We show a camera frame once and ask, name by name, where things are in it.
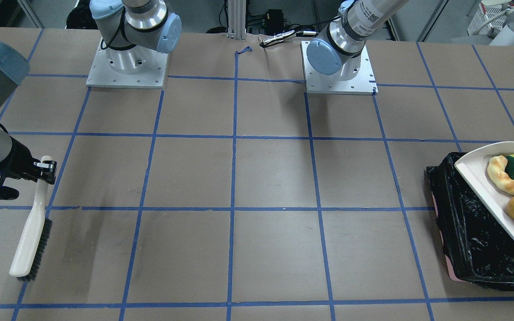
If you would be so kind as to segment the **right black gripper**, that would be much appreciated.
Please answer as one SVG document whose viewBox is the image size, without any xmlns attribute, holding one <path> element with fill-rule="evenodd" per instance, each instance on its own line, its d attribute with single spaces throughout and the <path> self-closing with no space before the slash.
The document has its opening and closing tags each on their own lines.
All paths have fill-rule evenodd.
<svg viewBox="0 0 514 321">
<path fill-rule="evenodd" d="M 50 156 L 33 158 L 30 150 L 18 140 L 11 138 L 10 146 L 0 148 L 0 200 L 14 200 L 19 191 L 4 184 L 5 179 L 44 181 L 55 184 L 57 162 Z"/>
</svg>

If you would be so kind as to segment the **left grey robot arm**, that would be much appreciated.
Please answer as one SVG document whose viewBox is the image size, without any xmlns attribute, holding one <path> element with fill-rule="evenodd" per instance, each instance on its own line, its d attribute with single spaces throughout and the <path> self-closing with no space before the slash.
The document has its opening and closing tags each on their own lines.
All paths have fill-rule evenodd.
<svg viewBox="0 0 514 321">
<path fill-rule="evenodd" d="M 308 43 L 307 60 L 321 74 L 331 76 L 359 57 L 367 38 L 407 3 L 406 0 L 347 0 L 335 20 Z"/>
</svg>

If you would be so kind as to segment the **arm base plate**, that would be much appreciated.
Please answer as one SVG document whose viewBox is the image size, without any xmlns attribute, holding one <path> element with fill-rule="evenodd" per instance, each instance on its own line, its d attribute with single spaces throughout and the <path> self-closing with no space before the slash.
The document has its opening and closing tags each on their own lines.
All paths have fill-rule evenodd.
<svg viewBox="0 0 514 321">
<path fill-rule="evenodd" d="M 126 51 L 107 49 L 101 39 L 86 85 L 113 89 L 163 89 L 169 54 L 141 46 Z"/>
<path fill-rule="evenodd" d="M 324 75 L 316 71 L 308 61 L 306 50 L 309 44 L 310 41 L 301 42 L 306 91 L 309 94 L 376 95 L 379 93 L 367 46 L 363 48 L 361 56 L 345 63 L 339 72 Z"/>
</svg>

